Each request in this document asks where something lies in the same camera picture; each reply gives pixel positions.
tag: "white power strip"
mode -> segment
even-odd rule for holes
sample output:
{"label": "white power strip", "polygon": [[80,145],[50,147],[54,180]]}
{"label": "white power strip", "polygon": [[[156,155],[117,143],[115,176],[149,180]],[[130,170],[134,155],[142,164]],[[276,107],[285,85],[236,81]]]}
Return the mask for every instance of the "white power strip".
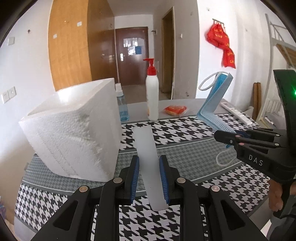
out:
{"label": "white power strip", "polygon": [[232,105],[230,105],[227,102],[222,102],[220,105],[228,110],[231,114],[233,114],[236,118],[238,118],[242,123],[244,123],[246,126],[249,126],[252,124],[252,121],[249,120],[245,115],[243,115],[241,112],[239,112],[237,109],[235,109]]}

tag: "black and white houndstooth pattern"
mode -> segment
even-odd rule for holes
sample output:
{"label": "black and white houndstooth pattern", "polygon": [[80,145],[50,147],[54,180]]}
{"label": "black and white houndstooth pattern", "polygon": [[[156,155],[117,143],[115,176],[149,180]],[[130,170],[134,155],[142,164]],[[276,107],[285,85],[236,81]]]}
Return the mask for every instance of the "black and white houndstooth pattern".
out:
{"label": "black and white houndstooth pattern", "polygon": [[[248,214],[262,201],[268,191],[268,178],[243,164],[220,176],[200,183],[206,188],[218,185]],[[39,190],[21,184],[15,214],[35,230],[39,230],[53,213],[67,200],[67,196]],[[178,240],[180,207],[165,211],[151,210],[147,196],[136,197],[132,206],[120,207],[120,240]],[[206,216],[203,215],[205,238],[208,235]],[[92,226],[94,238],[96,213]]]}
{"label": "black and white houndstooth pattern", "polygon": [[[232,114],[221,114],[219,118],[224,120],[234,130],[243,130],[246,128]],[[137,123],[128,123],[122,125],[122,139],[120,150],[128,150],[135,148],[133,139],[133,127],[135,126],[152,126],[152,132],[156,145],[166,145],[171,143],[180,143],[184,141],[198,140],[214,135],[211,127],[196,116],[187,116],[175,119],[159,120],[157,122],[143,121]],[[249,128],[258,126],[253,121]]]}

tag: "door handle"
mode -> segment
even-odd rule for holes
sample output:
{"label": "door handle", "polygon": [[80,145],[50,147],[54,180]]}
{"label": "door handle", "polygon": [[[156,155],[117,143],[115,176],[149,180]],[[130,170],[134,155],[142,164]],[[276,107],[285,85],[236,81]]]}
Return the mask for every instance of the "door handle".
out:
{"label": "door handle", "polygon": [[123,62],[123,57],[125,57],[125,55],[123,55],[123,53],[120,54],[120,61]]}

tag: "orange wrapped snack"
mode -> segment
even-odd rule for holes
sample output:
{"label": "orange wrapped snack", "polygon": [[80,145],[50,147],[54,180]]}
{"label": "orange wrapped snack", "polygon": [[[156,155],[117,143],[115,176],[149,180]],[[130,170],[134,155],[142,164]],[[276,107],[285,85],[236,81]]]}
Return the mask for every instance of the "orange wrapped snack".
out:
{"label": "orange wrapped snack", "polygon": [[188,111],[186,106],[170,105],[164,109],[164,112],[173,116],[182,116]]}

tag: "door frame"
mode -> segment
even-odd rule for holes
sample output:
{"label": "door frame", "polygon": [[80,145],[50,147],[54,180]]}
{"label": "door frame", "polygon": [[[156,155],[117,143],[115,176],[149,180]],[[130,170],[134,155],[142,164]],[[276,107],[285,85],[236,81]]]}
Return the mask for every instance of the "door frame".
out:
{"label": "door frame", "polygon": [[149,58],[149,35],[148,35],[148,26],[144,26],[144,27],[130,27],[130,28],[115,28],[114,29],[114,38],[115,38],[115,56],[116,56],[116,66],[117,66],[117,76],[118,76],[118,83],[120,83],[120,75],[119,75],[119,68],[118,68],[118,63],[119,63],[119,60],[118,58],[120,58],[120,56],[118,56],[117,54],[117,35],[116,35],[116,31],[118,29],[141,29],[141,28],[146,28],[147,31],[145,31],[145,37],[147,39],[147,44],[146,44],[146,55],[147,55],[147,58]]}
{"label": "door frame", "polygon": [[162,32],[162,36],[161,36],[161,41],[162,41],[162,72],[163,72],[163,76],[162,76],[162,85],[163,85],[163,81],[164,81],[164,24],[163,24],[163,19],[170,13],[172,12],[173,15],[173,30],[174,30],[174,59],[173,59],[173,83],[172,83],[172,92],[171,92],[171,99],[173,99],[174,97],[174,90],[175,90],[175,75],[176,75],[176,20],[175,20],[175,7],[171,7],[166,14],[161,18],[161,32]]}

